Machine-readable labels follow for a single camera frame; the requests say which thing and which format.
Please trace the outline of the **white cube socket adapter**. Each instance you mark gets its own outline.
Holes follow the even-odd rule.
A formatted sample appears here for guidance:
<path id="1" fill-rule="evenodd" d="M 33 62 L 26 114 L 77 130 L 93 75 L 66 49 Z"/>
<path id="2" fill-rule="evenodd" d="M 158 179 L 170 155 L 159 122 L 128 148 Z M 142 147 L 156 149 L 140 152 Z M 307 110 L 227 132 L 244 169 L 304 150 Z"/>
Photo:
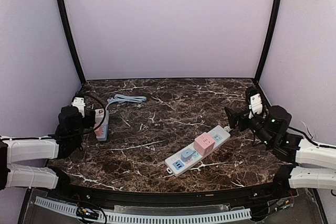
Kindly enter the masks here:
<path id="1" fill-rule="evenodd" d="M 96 109 L 95 110 L 96 116 L 95 116 L 95 126 L 98 126 L 102 119 L 104 118 L 104 121 L 102 125 L 108 125 L 109 122 L 109 111 L 104 109 Z"/>

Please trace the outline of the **pink plug adapter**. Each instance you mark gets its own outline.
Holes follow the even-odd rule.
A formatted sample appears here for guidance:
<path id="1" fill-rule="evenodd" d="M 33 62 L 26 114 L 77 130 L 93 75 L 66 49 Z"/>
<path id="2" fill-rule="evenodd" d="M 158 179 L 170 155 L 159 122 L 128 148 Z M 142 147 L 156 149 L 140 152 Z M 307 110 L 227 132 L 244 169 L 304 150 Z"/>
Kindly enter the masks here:
<path id="1" fill-rule="evenodd" d="M 103 136 L 103 128 L 102 127 L 99 127 L 94 132 L 95 132 L 95 134 L 96 134 L 97 137 Z"/>

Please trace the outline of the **blue-grey power strip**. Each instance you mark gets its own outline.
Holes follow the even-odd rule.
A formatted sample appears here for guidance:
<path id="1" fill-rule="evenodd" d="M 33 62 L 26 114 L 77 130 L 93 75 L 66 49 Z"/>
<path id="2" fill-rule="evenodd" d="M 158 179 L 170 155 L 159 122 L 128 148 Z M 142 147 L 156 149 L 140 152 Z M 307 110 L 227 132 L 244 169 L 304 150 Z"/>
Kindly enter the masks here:
<path id="1" fill-rule="evenodd" d="M 103 128 L 103 136 L 101 137 L 97 137 L 96 139 L 100 142 L 106 141 L 107 140 L 107 136 L 108 136 L 108 126 L 107 125 L 101 125 L 101 127 Z"/>

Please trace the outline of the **pink cube socket adapter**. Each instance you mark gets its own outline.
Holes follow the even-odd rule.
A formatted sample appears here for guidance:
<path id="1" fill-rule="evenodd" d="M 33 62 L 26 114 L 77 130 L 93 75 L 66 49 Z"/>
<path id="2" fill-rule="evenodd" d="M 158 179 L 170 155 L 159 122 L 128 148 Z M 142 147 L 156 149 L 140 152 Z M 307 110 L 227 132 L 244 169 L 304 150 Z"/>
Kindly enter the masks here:
<path id="1" fill-rule="evenodd" d="M 204 132 L 195 138 L 193 147 L 201 156 L 205 156 L 214 148 L 214 145 L 215 140 Z"/>

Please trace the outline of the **blue plug adapter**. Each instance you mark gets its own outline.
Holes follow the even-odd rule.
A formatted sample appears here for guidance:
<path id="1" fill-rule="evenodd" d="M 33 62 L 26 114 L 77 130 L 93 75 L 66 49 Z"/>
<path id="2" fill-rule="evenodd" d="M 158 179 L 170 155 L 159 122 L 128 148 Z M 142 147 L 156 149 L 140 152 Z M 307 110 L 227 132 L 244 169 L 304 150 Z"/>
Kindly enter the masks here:
<path id="1" fill-rule="evenodd" d="M 193 150 L 188 148 L 185 149 L 182 153 L 181 153 L 181 161 L 186 163 L 187 161 L 189 161 L 192 158 L 193 155 Z"/>

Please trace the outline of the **white colourful power strip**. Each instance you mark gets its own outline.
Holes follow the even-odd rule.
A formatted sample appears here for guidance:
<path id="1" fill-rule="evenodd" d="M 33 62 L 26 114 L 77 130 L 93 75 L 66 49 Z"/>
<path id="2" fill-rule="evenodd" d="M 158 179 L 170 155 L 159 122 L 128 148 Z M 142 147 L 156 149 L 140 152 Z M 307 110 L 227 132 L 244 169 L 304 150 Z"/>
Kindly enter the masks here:
<path id="1" fill-rule="evenodd" d="M 220 125 L 218 125 L 214 127 L 212 130 L 210 130 L 209 132 L 206 132 L 215 140 L 215 145 L 214 145 L 214 148 L 205 156 L 201 156 L 194 149 L 193 147 L 194 141 L 191 144 L 184 147 L 183 149 L 169 156 L 168 158 L 165 159 L 167 172 L 177 177 L 183 174 L 184 172 L 186 172 L 187 170 L 191 169 L 197 163 L 202 161 L 204 158 L 209 156 L 215 150 L 219 149 L 224 143 L 226 143 L 230 138 L 230 131 L 231 131 L 231 128 L 229 126 L 221 127 Z M 184 163 L 181 161 L 181 153 L 185 149 L 188 149 L 188 148 L 193 150 L 193 155 L 189 161 Z"/>

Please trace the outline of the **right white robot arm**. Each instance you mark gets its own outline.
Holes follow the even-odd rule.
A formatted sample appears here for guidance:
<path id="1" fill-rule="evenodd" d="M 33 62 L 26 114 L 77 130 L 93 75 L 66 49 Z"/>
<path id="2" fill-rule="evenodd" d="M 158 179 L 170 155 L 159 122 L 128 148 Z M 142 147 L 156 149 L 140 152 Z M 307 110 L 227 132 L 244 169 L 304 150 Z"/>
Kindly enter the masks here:
<path id="1" fill-rule="evenodd" d="M 274 105 L 266 114 L 246 109 L 225 108 L 230 128 L 252 131 L 267 150 L 283 161 L 273 178 L 284 190 L 297 188 L 335 189 L 335 146 L 310 139 L 306 133 L 290 129 L 291 114 Z"/>

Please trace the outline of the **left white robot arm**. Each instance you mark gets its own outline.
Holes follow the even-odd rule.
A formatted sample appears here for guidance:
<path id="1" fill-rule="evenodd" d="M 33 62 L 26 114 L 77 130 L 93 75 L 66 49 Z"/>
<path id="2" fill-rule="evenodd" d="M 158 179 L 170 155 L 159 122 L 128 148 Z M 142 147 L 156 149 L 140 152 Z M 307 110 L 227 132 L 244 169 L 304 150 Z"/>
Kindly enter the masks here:
<path id="1" fill-rule="evenodd" d="M 94 110 L 66 106 L 58 115 L 55 134 L 42 137 L 1 137 L 1 190 L 10 187 L 55 189 L 67 180 L 59 168 L 31 167 L 19 162 L 34 159 L 63 159 L 82 149 L 85 132 L 95 126 Z"/>

